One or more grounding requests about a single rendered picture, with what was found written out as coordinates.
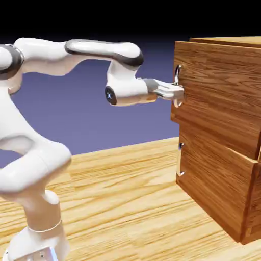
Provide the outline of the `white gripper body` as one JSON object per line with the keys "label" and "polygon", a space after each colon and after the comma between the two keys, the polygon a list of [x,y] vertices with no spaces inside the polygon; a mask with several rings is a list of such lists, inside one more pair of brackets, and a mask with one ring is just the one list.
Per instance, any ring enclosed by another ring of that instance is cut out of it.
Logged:
{"label": "white gripper body", "polygon": [[166,100],[181,100],[184,96],[184,88],[181,85],[174,85],[172,83],[166,83],[159,80],[155,80],[158,84],[155,93]]}

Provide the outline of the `long curved silver handle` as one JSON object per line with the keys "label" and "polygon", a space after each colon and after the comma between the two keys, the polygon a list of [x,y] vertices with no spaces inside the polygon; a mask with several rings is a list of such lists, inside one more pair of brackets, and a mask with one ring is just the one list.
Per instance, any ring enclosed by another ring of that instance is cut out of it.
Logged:
{"label": "long curved silver handle", "polygon": [[174,83],[173,83],[173,85],[176,87],[175,99],[174,99],[174,106],[176,108],[179,108],[182,105],[182,101],[184,98],[184,88],[182,85],[179,84],[180,71],[181,71],[181,65],[177,65],[177,67],[175,69]]}

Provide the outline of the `large wooden cabinet door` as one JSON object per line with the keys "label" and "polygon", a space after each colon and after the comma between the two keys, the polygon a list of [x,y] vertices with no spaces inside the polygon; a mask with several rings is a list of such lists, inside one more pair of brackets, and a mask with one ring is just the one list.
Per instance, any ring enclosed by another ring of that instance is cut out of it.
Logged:
{"label": "large wooden cabinet door", "polygon": [[185,101],[173,121],[256,160],[261,146],[261,48],[177,42]]}

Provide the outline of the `wooden cabinet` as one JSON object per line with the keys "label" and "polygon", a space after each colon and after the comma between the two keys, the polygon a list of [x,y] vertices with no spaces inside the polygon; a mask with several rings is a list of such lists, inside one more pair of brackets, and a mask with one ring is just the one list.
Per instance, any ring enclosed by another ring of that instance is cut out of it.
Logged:
{"label": "wooden cabinet", "polygon": [[261,239],[261,36],[177,41],[177,184],[235,241]]}

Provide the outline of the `small wooden cabinet door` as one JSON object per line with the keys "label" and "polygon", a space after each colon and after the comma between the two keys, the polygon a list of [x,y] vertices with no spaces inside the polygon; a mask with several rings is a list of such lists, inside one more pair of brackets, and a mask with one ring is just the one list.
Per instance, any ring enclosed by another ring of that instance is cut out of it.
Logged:
{"label": "small wooden cabinet door", "polygon": [[177,184],[235,241],[261,239],[261,162],[180,126]]}

